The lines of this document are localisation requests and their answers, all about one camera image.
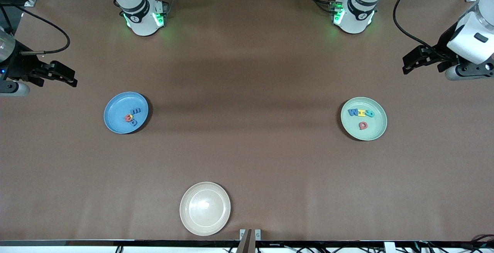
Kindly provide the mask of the blue plate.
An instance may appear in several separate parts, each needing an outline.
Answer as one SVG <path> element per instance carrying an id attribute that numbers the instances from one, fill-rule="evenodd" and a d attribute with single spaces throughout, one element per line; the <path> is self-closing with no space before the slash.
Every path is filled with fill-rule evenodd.
<path id="1" fill-rule="evenodd" d="M 124 117 L 131 114 L 136 107 L 141 108 L 141 113 L 133 115 L 138 124 L 132 126 L 130 122 L 125 122 Z M 103 112 L 103 121 L 106 128 L 113 133 L 132 134 L 143 128 L 150 116 L 150 105 L 143 95 L 123 92 L 109 100 Z"/>

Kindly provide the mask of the green plate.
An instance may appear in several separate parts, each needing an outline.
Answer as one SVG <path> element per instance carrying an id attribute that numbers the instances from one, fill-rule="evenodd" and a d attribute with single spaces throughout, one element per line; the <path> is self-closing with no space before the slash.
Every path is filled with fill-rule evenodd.
<path id="1" fill-rule="evenodd" d="M 375 113 L 374 117 L 350 116 L 348 109 L 370 109 Z M 381 137 L 387 128 L 387 115 L 381 105 L 367 97 L 354 97 L 344 103 L 340 112 L 340 121 L 344 130 L 360 141 L 373 141 Z M 359 123 L 365 121 L 368 128 L 359 129 Z"/>

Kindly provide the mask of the beige plate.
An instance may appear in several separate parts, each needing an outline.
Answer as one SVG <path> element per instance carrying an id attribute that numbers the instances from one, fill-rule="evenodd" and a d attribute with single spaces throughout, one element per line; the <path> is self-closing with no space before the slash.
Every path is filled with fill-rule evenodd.
<path id="1" fill-rule="evenodd" d="M 183 195 L 179 214 L 183 226 L 197 236 L 211 236 L 228 223 L 232 204 L 227 191 L 217 183 L 200 182 Z"/>

